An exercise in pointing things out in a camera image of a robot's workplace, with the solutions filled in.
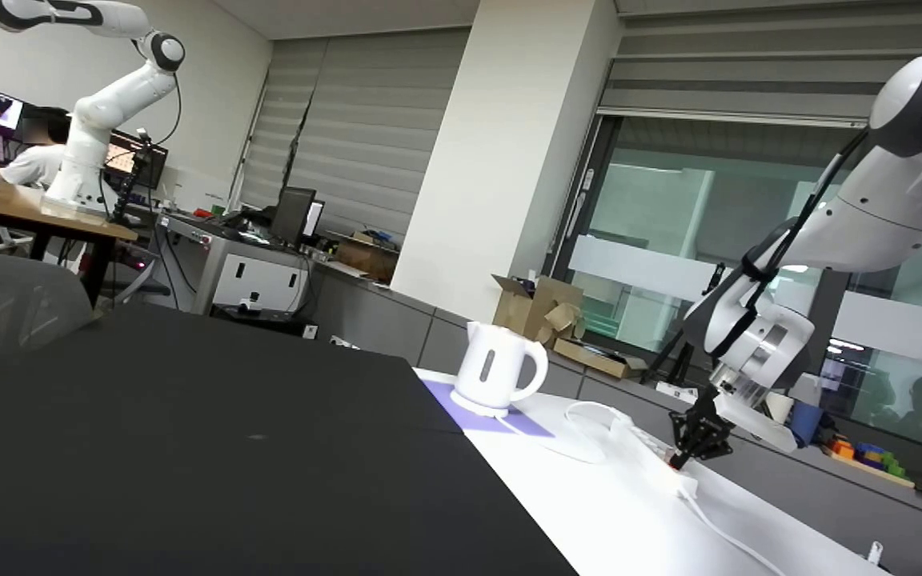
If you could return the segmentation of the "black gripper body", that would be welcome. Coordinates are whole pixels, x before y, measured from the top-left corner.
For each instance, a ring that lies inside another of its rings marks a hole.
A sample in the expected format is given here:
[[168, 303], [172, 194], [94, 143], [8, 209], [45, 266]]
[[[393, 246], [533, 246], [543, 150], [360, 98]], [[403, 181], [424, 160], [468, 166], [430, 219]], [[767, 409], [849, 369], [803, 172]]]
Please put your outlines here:
[[668, 412], [676, 451], [668, 465], [682, 469], [692, 458], [731, 454], [731, 422], [718, 417], [718, 391], [701, 388], [698, 401], [684, 412]]

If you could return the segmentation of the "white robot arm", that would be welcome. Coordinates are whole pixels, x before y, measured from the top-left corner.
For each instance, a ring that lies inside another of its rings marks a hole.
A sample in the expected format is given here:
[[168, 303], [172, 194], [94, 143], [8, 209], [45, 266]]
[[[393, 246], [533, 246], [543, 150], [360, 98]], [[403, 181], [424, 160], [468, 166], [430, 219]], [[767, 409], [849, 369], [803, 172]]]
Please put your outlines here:
[[753, 409], [739, 380], [776, 388], [812, 337], [812, 324], [767, 299], [786, 266], [833, 271], [884, 271], [922, 244], [922, 54], [887, 77], [871, 101], [868, 127], [824, 171], [798, 219], [707, 287], [676, 324], [668, 345], [687, 345], [714, 361], [694, 404], [671, 412], [668, 465], [731, 454], [744, 428], [791, 451], [795, 434]]

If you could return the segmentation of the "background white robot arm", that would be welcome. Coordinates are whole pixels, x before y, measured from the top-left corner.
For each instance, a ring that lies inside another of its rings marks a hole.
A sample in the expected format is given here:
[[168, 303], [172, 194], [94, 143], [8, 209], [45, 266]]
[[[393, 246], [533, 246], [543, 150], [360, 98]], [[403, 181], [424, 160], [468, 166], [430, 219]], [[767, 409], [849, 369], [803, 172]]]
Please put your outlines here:
[[0, 28], [26, 33], [35, 27], [83, 27], [143, 47], [140, 66], [73, 101], [69, 154], [48, 197], [91, 209], [102, 197], [101, 171], [113, 130], [177, 89], [187, 44], [160, 33], [130, 0], [0, 0]]

